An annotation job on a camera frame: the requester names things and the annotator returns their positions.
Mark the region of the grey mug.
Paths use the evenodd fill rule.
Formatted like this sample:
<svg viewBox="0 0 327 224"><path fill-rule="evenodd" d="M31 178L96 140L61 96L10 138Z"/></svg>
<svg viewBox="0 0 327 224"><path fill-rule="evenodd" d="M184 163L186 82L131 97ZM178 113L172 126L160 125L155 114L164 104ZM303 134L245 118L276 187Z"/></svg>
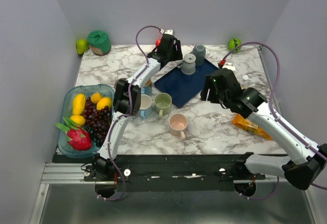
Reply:
<svg viewBox="0 0 327 224"><path fill-rule="evenodd" d="M181 64L177 66L185 75L192 75L196 71L196 56L194 54L186 54Z"/></svg>

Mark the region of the pink ceramic mug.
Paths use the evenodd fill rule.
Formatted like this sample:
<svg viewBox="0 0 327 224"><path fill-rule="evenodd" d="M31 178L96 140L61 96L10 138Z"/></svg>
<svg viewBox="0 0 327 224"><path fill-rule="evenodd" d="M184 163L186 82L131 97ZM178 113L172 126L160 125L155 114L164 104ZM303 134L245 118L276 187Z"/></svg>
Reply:
<svg viewBox="0 0 327 224"><path fill-rule="evenodd" d="M180 113L173 114L169 119L169 132L171 135L186 139L185 131L188 127L187 118Z"/></svg>

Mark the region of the light green mug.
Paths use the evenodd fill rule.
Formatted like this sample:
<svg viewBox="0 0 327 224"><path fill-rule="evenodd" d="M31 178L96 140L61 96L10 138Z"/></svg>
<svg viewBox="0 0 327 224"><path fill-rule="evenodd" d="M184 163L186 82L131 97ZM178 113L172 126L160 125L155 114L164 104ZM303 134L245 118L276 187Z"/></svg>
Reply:
<svg viewBox="0 0 327 224"><path fill-rule="evenodd" d="M159 93L154 99L155 111L161 118L171 111L172 98L167 93Z"/></svg>

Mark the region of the blue butterfly mug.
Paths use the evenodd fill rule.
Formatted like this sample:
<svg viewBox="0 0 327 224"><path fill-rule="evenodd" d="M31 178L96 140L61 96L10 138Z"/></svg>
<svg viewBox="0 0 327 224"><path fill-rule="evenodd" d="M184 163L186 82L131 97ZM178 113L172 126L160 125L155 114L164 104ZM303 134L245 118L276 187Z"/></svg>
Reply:
<svg viewBox="0 0 327 224"><path fill-rule="evenodd" d="M141 89L141 94L145 94L148 96L152 95L152 81L149 79L144 87Z"/></svg>

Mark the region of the light blue faceted mug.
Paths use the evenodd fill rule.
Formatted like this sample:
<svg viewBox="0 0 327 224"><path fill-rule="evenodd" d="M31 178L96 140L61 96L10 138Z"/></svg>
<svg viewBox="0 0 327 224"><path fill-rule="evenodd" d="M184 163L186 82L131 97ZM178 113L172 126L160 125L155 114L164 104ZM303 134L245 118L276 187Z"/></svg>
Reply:
<svg viewBox="0 0 327 224"><path fill-rule="evenodd" d="M141 95L141 106L139 108L139 115L141 119L146 119L151 116L153 112L152 99L146 94Z"/></svg>

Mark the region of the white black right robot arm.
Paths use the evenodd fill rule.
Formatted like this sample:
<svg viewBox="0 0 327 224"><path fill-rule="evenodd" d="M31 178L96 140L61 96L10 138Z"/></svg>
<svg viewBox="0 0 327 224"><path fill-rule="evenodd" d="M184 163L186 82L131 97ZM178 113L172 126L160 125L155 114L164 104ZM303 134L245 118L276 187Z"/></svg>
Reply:
<svg viewBox="0 0 327 224"><path fill-rule="evenodd" d="M263 129L287 153L284 157L251 154L240 159L235 173L241 179L252 174L285 178L306 190L326 165L326 144L318 145L288 123L254 88L241 88L232 70L221 68L206 76L202 101L220 104Z"/></svg>

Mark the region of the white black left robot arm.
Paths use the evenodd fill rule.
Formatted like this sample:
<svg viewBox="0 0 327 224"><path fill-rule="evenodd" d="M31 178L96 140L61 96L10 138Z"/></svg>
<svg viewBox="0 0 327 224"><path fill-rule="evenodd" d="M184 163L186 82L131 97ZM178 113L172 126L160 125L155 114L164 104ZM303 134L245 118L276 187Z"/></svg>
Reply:
<svg viewBox="0 0 327 224"><path fill-rule="evenodd" d="M169 62L181 59L180 40L175 38L173 29L166 30L160 44L146 55L143 66L128 79L117 80L112 103L112 122L103 145L92 160L96 175L101 180L109 180L113 172L119 170L114 160L127 124L140 109L141 89Z"/></svg>

